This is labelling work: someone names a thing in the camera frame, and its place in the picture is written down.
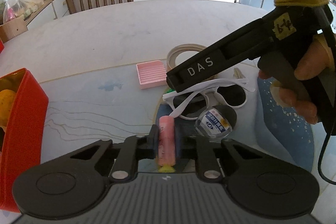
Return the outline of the pink tube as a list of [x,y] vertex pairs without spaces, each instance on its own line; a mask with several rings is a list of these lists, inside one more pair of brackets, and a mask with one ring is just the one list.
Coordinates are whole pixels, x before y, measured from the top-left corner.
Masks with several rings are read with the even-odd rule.
[[159,118],[158,165],[160,173],[175,172],[175,125],[168,115]]

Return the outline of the white sunglasses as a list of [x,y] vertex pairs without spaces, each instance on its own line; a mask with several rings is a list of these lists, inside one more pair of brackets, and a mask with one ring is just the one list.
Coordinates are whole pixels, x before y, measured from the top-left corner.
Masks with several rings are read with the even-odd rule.
[[214,79],[196,84],[182,92],[163,94],[163,102],[171,107],[171,116],[194,121],[200,114],[216,105],[233,109],[243,107],[247,102],[247,93],[255,88],[246,78]]

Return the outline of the pink ridged soap dish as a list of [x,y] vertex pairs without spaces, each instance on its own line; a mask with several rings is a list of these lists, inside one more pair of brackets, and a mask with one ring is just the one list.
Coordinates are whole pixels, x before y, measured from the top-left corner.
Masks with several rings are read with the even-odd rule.
[[136,64],[140,89],[166,85],[166,68],[161,60]]

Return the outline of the beige tape roll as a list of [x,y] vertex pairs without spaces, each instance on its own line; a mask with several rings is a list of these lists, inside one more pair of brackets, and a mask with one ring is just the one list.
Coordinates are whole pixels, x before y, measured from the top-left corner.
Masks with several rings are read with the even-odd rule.
[[170,71],[190,57],[204,50],[206,46],[199,44],[181,44],[169,51],[166,58],[167,70]]

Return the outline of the red tin tray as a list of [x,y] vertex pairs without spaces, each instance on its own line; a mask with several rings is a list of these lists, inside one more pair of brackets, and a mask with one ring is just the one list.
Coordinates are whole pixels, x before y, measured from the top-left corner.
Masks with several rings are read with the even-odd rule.
[[1,77],[1,91],[16,92],[7,126],[1,126],[1,209],[17,213],[15,179],[41,162],[49,98],[32,73],[22,68]]

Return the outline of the orange fruit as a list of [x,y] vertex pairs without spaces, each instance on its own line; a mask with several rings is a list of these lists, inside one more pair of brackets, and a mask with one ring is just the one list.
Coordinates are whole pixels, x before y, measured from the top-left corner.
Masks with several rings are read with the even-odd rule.
[[0,119],[1,126],[7,126],[11,110],[16,98],[16,92],[5,89],[0,92]]

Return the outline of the white wooden cabinet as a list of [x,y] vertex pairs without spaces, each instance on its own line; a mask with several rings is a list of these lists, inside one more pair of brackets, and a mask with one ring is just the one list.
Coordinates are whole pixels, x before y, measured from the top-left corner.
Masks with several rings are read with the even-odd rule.
[[43,5],[26,20],[17,18],[1,25],[1,42],[6,43],[28,30],[62,18],[67,14],[69,12],[66,0],[45,0]]

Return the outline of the plastic bag with items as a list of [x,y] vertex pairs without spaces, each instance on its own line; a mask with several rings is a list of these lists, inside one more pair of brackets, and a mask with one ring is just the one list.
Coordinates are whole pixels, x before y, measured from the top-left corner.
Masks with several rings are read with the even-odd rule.
[[44,0],[6,0],[3,11],[3,22],[7,23],[14,19],[26,20],[40,7]]

